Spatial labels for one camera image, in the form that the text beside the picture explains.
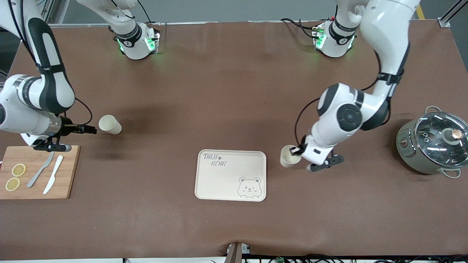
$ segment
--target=brown table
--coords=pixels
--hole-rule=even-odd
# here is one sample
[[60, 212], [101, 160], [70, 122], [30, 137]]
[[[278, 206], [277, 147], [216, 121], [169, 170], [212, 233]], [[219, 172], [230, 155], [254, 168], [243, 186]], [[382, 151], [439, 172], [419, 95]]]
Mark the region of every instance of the brown table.
[[[468, 253], [468, 170], [456, 180], [415, 174], [394, 146], [398, 129], [428, 105], [468, 119], [468, 75], [450, 29], [411, 22], [392, 119], [339, 144], [345, 163], [313, 174], [304, 161], [281, 167], [279, 150], [294, 143], [297, 114], [326, 87], [374, 80], [363, 38], [332, 59], [282, 23], [160, 29], [160, 54], [141, 61], [121, 55], [107, 28], [53, 30], [91, 124], [112, 114], [123, 131], [63, 139], [81, 145], [70, 199], [0, 201], [0, 259], [219, 256], [235, 241], [270, 255]], [[24, 49], [12, 72], [37, 75]], [[88, 117], [79, 104], [68, 116]], [[310, 107], [300, 135], [317, 118]], [[24, 145], [17, 134], [0, 140], [0, 154]], [[264, 152], [267, 198], [197, 199], [202, 149]]]

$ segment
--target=knife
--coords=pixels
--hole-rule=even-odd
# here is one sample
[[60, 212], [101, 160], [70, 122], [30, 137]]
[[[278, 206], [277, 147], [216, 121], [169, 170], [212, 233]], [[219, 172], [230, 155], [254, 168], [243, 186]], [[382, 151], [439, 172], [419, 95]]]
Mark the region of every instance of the knife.
[[39, 175], [41, 175], [42, 171], [44, 171], [44, 169], [46, 169], [49, 166], [49, 164], [52, 162], [53, 158], [54, 158], [54, 152], [51, 152], [51, 154], [49, 155], [47, 160], [45, 160], [45, 163], [42, 165], [42, 167], [39, 169], [39, 171], [37, 171], [37, 173], [34, 175], [34, 177], [31, 178], [31, 180], [28, 182], [26, 187], [31, 188], [34, 185], [36, 180], [39, 178]]
[[51, 189], [52, 185], [55, 182], [55, 174], [57, 173], [57, 170], [59, 169], [60, 164], [62, 163], [63, 160], [63, 155], [59, 155], [57, 157], [57, 162], [55, 162], [55, 167], [54, 170], [52, 171], [51, 178], [49, 179], [49, 182], [47, 183], [47, 186], [44, 189], [43, 194], [47, 194], [47, 192]]

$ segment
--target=electric pot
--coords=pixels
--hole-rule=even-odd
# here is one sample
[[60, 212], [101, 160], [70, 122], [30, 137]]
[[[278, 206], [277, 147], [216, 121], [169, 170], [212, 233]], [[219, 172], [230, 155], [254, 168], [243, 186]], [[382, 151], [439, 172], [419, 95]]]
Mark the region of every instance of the electric pot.
[[396, 148], [405, 163], [419, 172], [458, 178], [460, 168], [468, 165], [468, 124], [429, 106], [422, 117], [400, 129]]

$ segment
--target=lemon slice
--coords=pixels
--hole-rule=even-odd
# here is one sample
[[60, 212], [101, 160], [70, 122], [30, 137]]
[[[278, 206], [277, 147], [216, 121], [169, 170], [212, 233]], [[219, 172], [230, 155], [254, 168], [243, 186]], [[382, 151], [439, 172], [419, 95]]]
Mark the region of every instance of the lemon slice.
[[11, 169], [11, 174], [16, 177], [22, 176], [24, 173], [26, 173], [26, 165], [22, 163], [18, 163]]
[[7, 181], [7, 184], [5, 184], [5, 189], [8, 192], [14, 191], [14, 190], [18, 189], [18, 187], [20, 187], [20, 182], [21, 181], [20, 181], [19, 178], [16, 178], [16, 177], [10, 178]]

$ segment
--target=gray floor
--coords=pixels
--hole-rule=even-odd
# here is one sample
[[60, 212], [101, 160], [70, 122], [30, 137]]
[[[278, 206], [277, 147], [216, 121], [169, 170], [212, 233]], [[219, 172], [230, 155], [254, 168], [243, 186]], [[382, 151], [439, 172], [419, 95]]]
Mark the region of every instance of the gray floor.
[[[140, 0], [150, 19], [156, 22], [241, 22], [279, 20], [284, 17], [303, 20], [319, 20], [332, 16], [335, 2], [332, 0]], [[443, 15], [455, 0], [421, 0], [426, 19]], [[137, 21], [146, 22], [140, 6], [132, 10]], [[63, 23], [104, 23], [91, 10], [70, 0]], [[461, 10], [450, 22], [455, 42], [468, 68], [468, 7]], [[0, 69], [8, 72], [16, 52], [18, 40], [9, 33], [0, 33]]]

